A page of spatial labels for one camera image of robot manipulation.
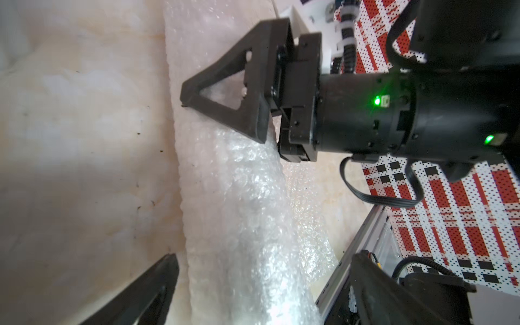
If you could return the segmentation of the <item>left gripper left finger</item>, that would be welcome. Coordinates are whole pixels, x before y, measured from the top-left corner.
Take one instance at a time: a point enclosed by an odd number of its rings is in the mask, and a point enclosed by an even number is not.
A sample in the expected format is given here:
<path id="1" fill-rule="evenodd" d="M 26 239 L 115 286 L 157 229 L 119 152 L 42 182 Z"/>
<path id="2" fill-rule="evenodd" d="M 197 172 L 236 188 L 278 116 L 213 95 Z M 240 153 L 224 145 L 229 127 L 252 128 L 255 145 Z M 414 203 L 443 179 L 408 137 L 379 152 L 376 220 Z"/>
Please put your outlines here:
<path id="1" fill-rule="evenodd" d="M 83 323 L 164 324 L 179 273 L 177 256 L 165 255 Z"/>

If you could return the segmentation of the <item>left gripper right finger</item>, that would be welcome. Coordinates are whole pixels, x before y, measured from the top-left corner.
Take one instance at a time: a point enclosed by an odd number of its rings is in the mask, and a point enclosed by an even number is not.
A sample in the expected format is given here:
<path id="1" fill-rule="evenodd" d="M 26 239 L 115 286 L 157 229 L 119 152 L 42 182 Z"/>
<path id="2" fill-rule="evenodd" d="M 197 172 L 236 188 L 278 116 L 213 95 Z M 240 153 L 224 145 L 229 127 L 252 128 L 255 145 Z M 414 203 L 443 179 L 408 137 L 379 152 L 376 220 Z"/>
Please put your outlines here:
<path id="1" fill-rule="evenodd" d="M 351 286 L 363 324 L 448 324 L 372 262 L 356 253 L 350 266 Z"/>

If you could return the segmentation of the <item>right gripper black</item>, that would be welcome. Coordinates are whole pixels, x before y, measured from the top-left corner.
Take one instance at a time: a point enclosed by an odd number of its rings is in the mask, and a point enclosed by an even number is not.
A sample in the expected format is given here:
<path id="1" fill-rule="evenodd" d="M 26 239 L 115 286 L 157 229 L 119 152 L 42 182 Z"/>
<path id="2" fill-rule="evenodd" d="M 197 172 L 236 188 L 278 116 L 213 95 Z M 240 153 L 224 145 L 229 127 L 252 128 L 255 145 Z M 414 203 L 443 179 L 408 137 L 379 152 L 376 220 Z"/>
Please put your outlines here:
<path id="1" fill-rule="evenodd" d="M 321 36 L 293 42 L 288 18 L 262 20 L 218 61 L 182 84 L 180 101 L 263 144 L 271 110 L 282 117 L 278 152 L 292 163 L 319 152 L 358 161 L 397 154 L 410 138 L 410 88 L 396 74 L 320 74 Z M 233 109 L 202 91 L 244 73 Z"/>

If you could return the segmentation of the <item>bubble wrap sheet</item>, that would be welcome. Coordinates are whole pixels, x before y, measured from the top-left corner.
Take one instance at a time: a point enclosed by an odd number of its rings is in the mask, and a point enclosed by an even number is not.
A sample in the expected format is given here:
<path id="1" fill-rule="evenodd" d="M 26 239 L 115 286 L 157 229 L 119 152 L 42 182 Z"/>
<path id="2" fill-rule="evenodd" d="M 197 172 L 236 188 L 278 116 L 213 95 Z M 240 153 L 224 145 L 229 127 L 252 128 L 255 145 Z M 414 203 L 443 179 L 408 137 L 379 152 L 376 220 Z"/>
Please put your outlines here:
<path id="1" fill-rule="evenodd" d="M 165 34 L 192 324 L 321 324 L 310 285 L 337 258 L 313 171 L 181 106 L 181 85 L 214 63 L 270 1 L 166 1 Z"/>

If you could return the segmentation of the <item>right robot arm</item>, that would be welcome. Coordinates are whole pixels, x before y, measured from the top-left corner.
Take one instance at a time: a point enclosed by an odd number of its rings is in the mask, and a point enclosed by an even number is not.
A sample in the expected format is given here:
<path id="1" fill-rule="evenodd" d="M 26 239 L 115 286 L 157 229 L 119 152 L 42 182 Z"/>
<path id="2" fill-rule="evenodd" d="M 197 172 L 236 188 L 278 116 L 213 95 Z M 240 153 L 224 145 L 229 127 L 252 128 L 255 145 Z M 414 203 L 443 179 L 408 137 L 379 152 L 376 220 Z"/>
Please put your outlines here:
<path id="1" fill-rule="evenodd" d="M 343 74 L 321 74 L 322 36 L 293 41 L 286 18 L 263 20 L 185 81 L 180 100 L 256 142 L 281 116 L 291 162 L 347 152 L 438 164 L 450 181 L 506 158 L 519 171 L 519 2 L 410 1 L 385 41 L 389 73 L 357 74 L 358 1 L 339 1 Z"/>

